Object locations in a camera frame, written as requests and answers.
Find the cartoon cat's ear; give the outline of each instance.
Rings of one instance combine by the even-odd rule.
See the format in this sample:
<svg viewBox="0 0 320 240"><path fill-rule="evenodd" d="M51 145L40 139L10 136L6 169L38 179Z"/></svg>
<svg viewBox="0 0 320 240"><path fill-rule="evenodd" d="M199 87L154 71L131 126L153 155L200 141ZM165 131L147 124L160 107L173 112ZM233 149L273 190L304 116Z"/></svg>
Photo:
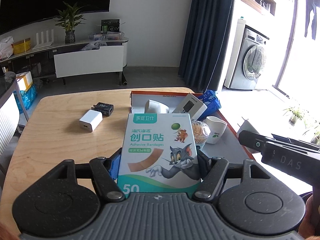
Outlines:
<svg viewBox="0 0 320 240"><path fill-rule="evenodd" d="M187 154L188 154L189 156L192 155L192 151L191 151L191 149L190 149L190 145L191 145L191 143L188 144L188 145L186 145L185 148L184 148L184 150L187 152Z"/></svg>

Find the blue package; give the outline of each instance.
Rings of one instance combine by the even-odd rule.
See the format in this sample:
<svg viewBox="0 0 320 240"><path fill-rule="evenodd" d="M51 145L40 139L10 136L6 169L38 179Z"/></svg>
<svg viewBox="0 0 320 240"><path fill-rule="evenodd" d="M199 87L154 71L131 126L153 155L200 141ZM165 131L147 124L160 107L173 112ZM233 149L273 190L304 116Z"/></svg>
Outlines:
<svg viewBox="0 0 320 240"><path fill-rule="evenodd" d="M20 112L20 114L22 114L23 110L22 110L21 104L19 102L17 92L15 91L13 93L14 93L14 97L16 98L19 112ZM20 90L20 94L22 97L24 107L26 108L26 110L28 110L31 107L33 101L36 99L36 96L37 96L37 89L36 89L35 84L32 84L32 86L28 89L28 91Z"/></svg>
<svg viewBox="0 0 320 240"><path fill-rule="evenodd" d="M221 108L219 99L217 98L215 91L207 90L203 95L199 96L200 99L206 106L207 110L198 118L198 121L202 121L210 114L218 111Z"/></svg>

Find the white ribbed panel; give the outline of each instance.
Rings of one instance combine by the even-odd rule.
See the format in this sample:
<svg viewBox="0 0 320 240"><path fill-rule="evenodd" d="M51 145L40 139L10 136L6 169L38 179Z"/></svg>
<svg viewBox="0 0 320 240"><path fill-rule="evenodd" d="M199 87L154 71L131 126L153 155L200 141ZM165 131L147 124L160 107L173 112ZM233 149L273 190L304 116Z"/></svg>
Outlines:
<svg viewBox="0 0 320 240"><path fill-rule="evenodd" d="M12 139L19 117L19 109L12 94L0 109L0 155Z"/></svg>

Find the cartoon cat's face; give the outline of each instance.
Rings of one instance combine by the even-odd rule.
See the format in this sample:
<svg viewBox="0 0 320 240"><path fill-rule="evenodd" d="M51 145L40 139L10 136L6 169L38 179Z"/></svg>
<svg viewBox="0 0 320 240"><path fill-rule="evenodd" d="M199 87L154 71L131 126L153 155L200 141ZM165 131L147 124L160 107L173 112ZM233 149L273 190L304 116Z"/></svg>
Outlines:
<svg viewBox="0 0 320 240"><path fill-rule="evenodd" d="M191 150L190 145L186 145L186 147L182 148L172 148L170 147L171 153L170 153L170 165L174 165L178 168L181 168L182 165L185 165L187 163L187 159L193 160L191 157Z"/></svg>

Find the dark blue curtain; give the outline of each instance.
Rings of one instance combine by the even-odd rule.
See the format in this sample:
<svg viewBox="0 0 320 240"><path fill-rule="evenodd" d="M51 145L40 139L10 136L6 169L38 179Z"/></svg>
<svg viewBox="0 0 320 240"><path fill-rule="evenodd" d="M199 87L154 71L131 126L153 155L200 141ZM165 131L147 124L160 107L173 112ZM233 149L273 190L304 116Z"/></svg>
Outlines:
<svg viewBox="0 0 320 240"><path fill-rule="evenodd" d="M179 75L197 91L217 90L234 0L192 0Z"/></svg>

